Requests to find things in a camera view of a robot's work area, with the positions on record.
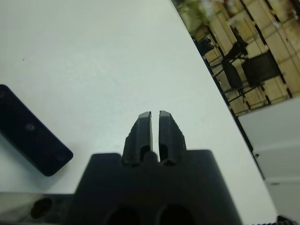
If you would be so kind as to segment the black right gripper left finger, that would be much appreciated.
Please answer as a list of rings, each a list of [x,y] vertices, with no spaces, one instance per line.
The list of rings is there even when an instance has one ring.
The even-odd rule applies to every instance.
[[[151,112],[140,114],[125,140],[122,163],[138,166],[153,149]]]

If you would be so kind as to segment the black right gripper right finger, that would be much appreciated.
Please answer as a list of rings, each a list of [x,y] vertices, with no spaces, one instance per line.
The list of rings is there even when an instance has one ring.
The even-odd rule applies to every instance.
[[[176,165],[187,151],[185,137],[167,111],[159,113],[159,156],[163,165]]]

